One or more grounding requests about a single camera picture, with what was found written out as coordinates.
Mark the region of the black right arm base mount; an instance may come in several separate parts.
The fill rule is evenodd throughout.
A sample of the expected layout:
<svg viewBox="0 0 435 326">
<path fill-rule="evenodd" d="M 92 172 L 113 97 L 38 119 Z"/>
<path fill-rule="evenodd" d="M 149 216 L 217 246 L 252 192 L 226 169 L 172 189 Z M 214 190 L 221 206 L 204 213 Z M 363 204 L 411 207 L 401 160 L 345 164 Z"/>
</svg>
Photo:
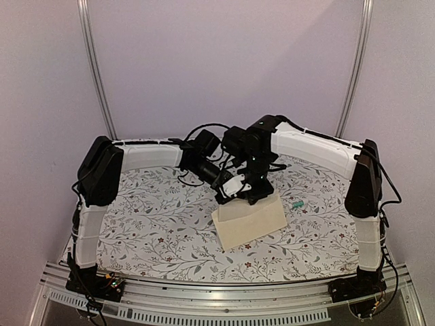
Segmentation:
<svg viewBox="0 0 435 326">
<path fill-rule="evenodd" d="M 359 319 L 374 316 L 385 299 L 386 289 L 382 267 L 374 272 L 358 267 L 355 276 L 337 278 L 328 283 L 328 293 L 333 303 L 357 300 L 349 305 L 349 309 Z"/>
</svg>

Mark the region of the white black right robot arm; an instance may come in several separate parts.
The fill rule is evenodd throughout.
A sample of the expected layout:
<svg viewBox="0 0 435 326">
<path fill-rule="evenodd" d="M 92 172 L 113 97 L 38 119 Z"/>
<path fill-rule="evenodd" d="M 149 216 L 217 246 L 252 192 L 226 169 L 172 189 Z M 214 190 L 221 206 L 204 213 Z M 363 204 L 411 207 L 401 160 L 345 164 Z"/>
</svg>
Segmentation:
<svg viewBox="0 0 435 326">
<path fill-rule="evenodd" d="M 254 190 L 265 191 L 266 175 L 278 169 L 278 156 L 285 155 L 328 169 L 349 182 L 344 199 L 346 211 L 355 221 L 359 246 L 359 270 L 351 290 L 365 296 L 378 283 L 375 272 L 383 265 L 381 229 L 388 227 L 385 206 L 400 204 L 401 196 L 383 201 L 382 182 L 390 181 L 377 144 L 331 137 L 303 128 L 283 115 L 266 115 L 246 129 L 233 126 L 224 132 L 224 151 L 235 165 L 245 164 L 244 178 L 235 185 L 224 185 L 224 194 Z"/>
</svg>

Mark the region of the cream paper envelope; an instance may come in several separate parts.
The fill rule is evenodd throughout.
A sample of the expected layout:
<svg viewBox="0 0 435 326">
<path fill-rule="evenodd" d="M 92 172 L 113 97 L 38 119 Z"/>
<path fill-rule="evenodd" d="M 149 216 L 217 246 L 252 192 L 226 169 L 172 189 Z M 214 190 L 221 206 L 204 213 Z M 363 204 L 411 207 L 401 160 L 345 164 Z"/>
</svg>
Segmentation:
<svg viewBox="0 0 435 326">
<path fill-rule="evenodd" d="M 287 226 L 279 194 L 274 192 L 263 199 L 268 200 L 269 204 L 262 210 L 232 221 L 218 221 L 218 208 L 212 212 L 213 224 L 223 250 L 245 245 Z"/>
</svg>

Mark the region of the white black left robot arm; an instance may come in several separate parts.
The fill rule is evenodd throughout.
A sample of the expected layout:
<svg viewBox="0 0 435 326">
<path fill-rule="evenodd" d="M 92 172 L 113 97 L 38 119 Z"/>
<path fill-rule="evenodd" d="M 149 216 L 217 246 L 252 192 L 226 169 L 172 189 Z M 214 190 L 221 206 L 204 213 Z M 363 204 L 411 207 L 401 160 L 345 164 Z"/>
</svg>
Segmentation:
<svg viewBox="0 0 435 326">
<path fill-rule="evenodd" d="M 97 265 L 97 243 L 103 216 L 116 199 L 121 174 L 130 170 L 176 167 L 196 175 L 212 189 L 219 190 L 232 178 L 202 154 L 193 141 L 180 139 L 112 141 L 106 136 L 94 140 L 78 172 L 73 189 L 78 203 L 73 215 L 72 264 L 80 268 L 75 284 L 87 295 L 101 289 L 101 280 L 87 268 Z"/>
</svg>

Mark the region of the cream letter paper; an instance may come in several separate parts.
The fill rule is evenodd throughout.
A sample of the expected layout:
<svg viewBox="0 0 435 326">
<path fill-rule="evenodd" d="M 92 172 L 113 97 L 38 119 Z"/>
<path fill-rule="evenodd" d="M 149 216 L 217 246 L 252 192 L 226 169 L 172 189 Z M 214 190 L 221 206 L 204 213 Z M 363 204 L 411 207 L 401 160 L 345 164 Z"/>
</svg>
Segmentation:
<svg viewBox="0 0 435 326">
<path fill-rule="evenodd" d="M 218 221 L 232 221 L 234 219 L 255 214 L 269 204 L 268 200 L 259 200 L 251 205 L 246 200 L 234 199 L 226 204 L 219 205 L 217 210 Z"/>
</svg>

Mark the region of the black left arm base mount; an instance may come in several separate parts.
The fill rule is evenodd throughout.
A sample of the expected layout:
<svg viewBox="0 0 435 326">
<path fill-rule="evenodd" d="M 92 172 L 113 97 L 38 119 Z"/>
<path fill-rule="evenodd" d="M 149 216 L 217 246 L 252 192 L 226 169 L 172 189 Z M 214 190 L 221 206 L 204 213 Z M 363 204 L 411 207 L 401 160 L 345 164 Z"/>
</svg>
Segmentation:
<svg viewBox="0 0 435 326">
<path fill-rule="evenodd" d="M 65 288 L 69 291 L 87 295 L 95 299 L 120 302 L 124 293 L 124 281 L 113 272 L 106 275 L 97 274 L 97 265 L 90 268 L 80 268 L 71 264 L 70 274 Z"/>
</svg>

